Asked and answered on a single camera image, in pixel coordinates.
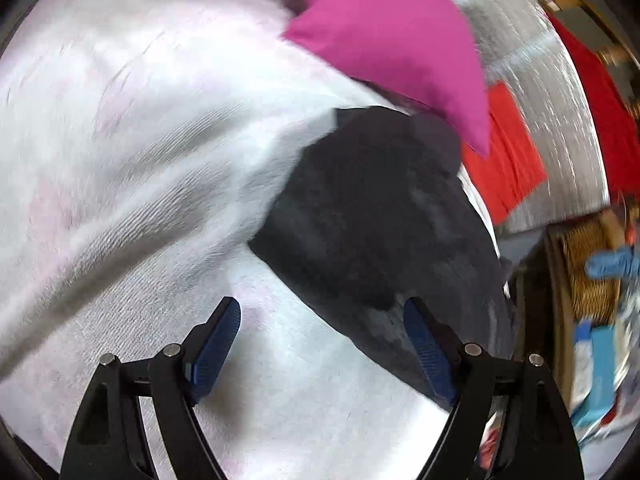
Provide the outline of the black quilted jacket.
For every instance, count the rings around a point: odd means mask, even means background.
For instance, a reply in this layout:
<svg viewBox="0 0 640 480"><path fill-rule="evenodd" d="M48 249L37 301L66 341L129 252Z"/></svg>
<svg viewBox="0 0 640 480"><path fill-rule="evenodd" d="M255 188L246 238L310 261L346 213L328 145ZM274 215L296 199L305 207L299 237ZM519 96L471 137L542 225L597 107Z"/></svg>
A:
<svg viewBox="0 0 640 480"><path fill-rule="evenodd" d="M463 341L507 358L506 270L459 179L460 142L436 115L337 110L307 146L250 250L369 359L424 396L433 388L402 322L422 299Z"/></svg>

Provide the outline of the blue white box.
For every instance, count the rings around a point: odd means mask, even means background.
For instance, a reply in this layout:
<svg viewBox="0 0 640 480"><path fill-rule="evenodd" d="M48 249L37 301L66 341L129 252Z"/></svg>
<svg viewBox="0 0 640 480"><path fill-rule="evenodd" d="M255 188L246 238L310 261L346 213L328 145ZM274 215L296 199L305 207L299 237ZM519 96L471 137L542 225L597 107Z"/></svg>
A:
<svg viewBox="0 0 640 480"><path fill-rule="evenodd" d="M575 429L599 425L615 401L615 328L580 321L574 333L572 424Z"/></svg>

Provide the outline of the wicker basket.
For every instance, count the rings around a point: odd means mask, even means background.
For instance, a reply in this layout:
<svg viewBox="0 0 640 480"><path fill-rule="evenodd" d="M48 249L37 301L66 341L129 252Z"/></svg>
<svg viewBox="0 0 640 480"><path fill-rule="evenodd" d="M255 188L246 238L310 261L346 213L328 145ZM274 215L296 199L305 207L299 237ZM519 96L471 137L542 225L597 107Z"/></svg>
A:
<svg viewBox="0 0 640 480"><path fill-rule="evenodd" d="M574 322L593 327L614 323L622 282L606 275L601 259L625 246L624 222L611 208L547 230L552 284Z"/></svg>

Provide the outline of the light blue cloth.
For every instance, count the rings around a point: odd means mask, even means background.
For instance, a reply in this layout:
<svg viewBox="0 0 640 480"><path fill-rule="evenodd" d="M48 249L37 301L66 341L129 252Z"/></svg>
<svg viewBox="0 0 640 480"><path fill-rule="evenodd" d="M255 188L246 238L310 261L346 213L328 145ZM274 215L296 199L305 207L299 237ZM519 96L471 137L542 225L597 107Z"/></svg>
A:
<svg viewBox="0 0 640 480"><path fill-rule="evenodd" d="M588 278L638 278L640 273L639 253L632 247L622 247L606 252L596 252L585 263Z"/></svg>

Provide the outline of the red cushion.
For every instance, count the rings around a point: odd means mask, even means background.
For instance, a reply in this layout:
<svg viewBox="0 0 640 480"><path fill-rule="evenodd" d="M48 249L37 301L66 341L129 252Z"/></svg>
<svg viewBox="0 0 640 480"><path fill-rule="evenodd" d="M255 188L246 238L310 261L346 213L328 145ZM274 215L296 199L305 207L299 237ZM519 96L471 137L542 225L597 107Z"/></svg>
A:
<svg viewBox="0 0 640 480"><path fill-rule="evenodd" d="M494 226L532 194L548 176L544 163L509 87L502 81L488 90L489 155L462 145L462 162L488 209Z"/></svg>

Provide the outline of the white pink floral blanket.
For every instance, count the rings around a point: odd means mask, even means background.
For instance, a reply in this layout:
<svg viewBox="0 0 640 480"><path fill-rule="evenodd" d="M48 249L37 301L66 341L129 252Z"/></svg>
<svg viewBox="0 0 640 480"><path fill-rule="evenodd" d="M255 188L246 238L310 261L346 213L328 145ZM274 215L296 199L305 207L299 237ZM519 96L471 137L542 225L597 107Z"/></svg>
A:
<svg viewBox="0 0 640 480"><path fill-rule="evenodd" d="M62 464L101 354L239 300L196 410L233 479L411 479L445 422L248 248L338 108L385 99L273 0L40 0L1 59L1 415Z"/></svg>

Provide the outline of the red cloth on headboard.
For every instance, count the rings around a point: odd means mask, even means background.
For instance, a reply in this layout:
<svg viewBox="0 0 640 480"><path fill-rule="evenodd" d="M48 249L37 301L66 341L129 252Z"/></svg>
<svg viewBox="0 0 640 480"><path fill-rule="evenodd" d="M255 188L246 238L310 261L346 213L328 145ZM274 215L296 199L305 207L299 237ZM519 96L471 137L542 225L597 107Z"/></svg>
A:
<svg viewBox="0 0 640 480"><path fill-rule="evenodd" d="M612 200L639 197L639 138L634 118L613 79L597 55L584 46L559 20L548 19L562 40L582 82L596 127Z"/></svg>

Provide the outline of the silver foil insulation mat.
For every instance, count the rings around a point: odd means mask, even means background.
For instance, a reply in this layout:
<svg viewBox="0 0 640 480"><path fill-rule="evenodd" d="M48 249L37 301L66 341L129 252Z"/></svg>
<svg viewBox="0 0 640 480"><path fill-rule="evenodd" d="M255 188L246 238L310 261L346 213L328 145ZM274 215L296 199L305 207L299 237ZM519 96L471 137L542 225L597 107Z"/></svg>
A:
<svg viewBox="0 0 640 480"><path fill-rule="evenodd" d="M488 84L504 82L548 179L503 222L515 234L608 204L597 131L566 47L537 0L454 0L466 15Z"/></svg>

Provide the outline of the magenta pillow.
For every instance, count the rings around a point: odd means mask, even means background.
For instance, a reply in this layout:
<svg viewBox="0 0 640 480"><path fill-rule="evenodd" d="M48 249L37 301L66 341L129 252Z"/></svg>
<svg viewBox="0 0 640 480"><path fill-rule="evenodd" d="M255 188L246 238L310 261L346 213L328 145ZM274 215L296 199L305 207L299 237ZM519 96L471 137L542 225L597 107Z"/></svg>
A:
<svg viewBox="0 0 640 480"><path fill-rule="evenodd" d="M439 114L488 155L480 56L452 0L306 0L284 36L345 75Z"/></svg>

